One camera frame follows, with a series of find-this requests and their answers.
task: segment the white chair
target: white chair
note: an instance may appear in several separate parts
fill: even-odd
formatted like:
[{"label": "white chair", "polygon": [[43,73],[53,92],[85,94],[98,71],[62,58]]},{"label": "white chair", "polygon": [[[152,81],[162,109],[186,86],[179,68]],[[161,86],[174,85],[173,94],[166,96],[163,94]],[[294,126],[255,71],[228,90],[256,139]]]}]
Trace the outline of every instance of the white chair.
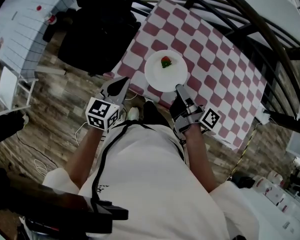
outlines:
[{"label": "white chair", "polygon": [[[3,68],[0,78],[0,103],[4,105],[5,110],[0,111],[0,116],[13,111],[30,108],[32,92],[34,90],[35,83],[36,81],[38,81],[38,79],[34,78],[31,82],[29,82],[29,84],[31,84],[30,89],[23,85],[23,81],[24,80],[22,79],[22,77],[17,76],[7,67]],[[22,88],[28,94],[28,98],[24,106],[15,107],[14,99],[18,87]]]}]

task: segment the red and white tablecloth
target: red and white tablecloth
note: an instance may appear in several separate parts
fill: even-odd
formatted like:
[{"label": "red and white tablecloth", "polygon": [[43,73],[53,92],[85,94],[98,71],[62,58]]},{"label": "red and white tablecloth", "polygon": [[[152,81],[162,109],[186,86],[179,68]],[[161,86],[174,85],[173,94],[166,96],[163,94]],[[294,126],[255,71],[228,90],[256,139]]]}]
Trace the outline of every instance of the red and white tablecloth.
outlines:
[{"label": "red and white tablecloth", "polygon": [[266,80],[258,69],[195,13],[171,0],[159,0],[110,74],[129,77],[131,90],[166,108],[176,93],[153,89],[145,77],[146,60],[159,50],[172,50],[184,58],[188,69],[185,89],[198,105],[221,115],[213,136],[238,149],[265,90]]}]

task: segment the pants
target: pants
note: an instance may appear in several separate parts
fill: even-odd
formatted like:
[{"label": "pants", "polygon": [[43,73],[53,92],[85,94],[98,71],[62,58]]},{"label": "pants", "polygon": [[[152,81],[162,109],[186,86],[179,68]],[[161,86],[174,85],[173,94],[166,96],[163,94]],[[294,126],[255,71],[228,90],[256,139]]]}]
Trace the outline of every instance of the pants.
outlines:
[{"label": "pants", "polygon": [[23,115],[20,111],[0,116],[0,142],[24,128]]},{"label": "pants", "polygon": [[165,117],[158,111],[155,104],[151,101],[147,101],[143,105],[143,120],[144,125],[163,125],[170,128],[168,121]]}]

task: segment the white shirt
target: white shirt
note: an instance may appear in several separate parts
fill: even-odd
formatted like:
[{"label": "white shirt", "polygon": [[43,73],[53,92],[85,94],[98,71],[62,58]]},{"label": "white shirt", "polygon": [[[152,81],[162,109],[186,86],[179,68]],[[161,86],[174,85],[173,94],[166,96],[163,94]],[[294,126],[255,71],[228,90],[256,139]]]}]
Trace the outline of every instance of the white shirt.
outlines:
[{"label": "white shirt", "polygon": [[[209,194],[180,158],[171,142],[179,145],[173,131],[148,126],[154,130],[130,126],[108,151],[98,195],[129,210],[129,218],[114,221],[107,240],[229,240],[229,221],[247,239],[257,240],[258,221],[237,187],[225,182]],[[110,131],[101,154],[122,128]],[[46,175],[43,185],[91,198],[97,172],[78,189],[58,168]]]}]

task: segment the shirt sleeve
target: shirt sleeve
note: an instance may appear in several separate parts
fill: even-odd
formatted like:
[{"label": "shirt sleeve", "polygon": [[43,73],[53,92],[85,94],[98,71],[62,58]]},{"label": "shirt sleeve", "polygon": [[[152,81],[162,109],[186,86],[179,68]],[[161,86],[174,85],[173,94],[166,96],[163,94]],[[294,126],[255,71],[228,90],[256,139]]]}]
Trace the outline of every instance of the shirt sleeve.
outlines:
[{"label": "shirt sleeve", "polygon": [[258,219],[246,204],[247,201],[237,186],[226,181],[210,195],[224,213],[229,234],[241,232],[248,240],[259,239]]},{"label": "shirt sleeve", "polygon": [[45,176],[42,185],[70,194],[77,195],[79,193],[79,188],[72,182],[69,174],[63,168],[49,171]]}]

